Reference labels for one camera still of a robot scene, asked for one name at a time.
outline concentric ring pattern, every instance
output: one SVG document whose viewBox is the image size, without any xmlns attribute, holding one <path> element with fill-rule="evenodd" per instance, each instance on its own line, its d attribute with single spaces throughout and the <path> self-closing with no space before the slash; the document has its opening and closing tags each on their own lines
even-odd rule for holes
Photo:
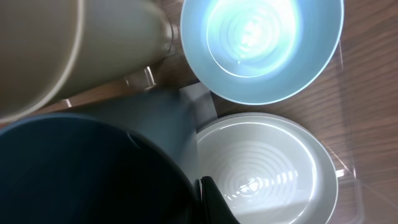
<svg viewBox="0 0 398 224">
<path fill-rule="evenodd" d="M 206 164 L 203 172 L 212 173 L 237 215 L 283 207 L 296 192 L 297 171 L 283 153 L 266 143 L 232 144 L 227 152 L 216 152 Z"/>
<path fill-rule="evenodd" d="M 241 223 L 305 222 L 318 187 L 309 148 L 277 123 L 234 119 L 198 134 L 200 175 L 214 179 Z"/>
<path fill-rule="evenodd" d="M 258 77 L 288 61 L 299 25 L 294 0 L 219 0 L 207 23 L 206 41 L 225 72 Z"/>
</svg>

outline black object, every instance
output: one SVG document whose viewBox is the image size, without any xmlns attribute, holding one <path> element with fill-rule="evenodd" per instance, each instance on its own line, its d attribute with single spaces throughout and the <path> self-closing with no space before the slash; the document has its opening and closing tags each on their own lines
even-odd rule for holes
<svg viewBox="0 0 398 224">
<path fill-rule="evenodd" d="M 178 154 L 187 152 L 171 148 L 186 144 L 166 147 L 145 136 L 150 130 L 87 114 L 46 114 L 0 130 L 0 223 L 237 223 L 209 177 L 201 203 Z"/>
</svg>

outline white plate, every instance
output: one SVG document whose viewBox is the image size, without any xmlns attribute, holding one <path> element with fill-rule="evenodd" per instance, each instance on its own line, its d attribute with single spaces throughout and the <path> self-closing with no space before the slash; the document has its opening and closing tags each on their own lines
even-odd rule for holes
<svg viewBox="0 0 398 224">
<path fill-rule="evenodd" d="M 326 149 L 279 116 L 235 114 L 197 136 L 200 176 L 212 177 L 245 223 L 327 223 L 338 183 Z"/>
</svg>

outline wooden table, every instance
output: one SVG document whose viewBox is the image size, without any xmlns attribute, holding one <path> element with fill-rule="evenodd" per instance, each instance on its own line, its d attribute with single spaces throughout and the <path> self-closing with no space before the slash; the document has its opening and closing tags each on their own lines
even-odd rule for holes
<svg viewBox="0 0 398 224">
<path fill-rule="evenodd" d="M 182 0 L 160 1 L 179 26 Z M 339 170 L 332 224 L 398 223 L 398 0 L 346 0 L 341 45 L 306 89 L 279 103 L 246 106 L 213 95 L 219 117 L 265 112 L 291 119 L 329 150 Z M 181 43 L 151 66 L 157 86 L 197 82 Z M 72 106 L 132 94 L 123 79 L 70 98 Z M 67 108 L 59 102 L 37 113 Z"/>
</svg>

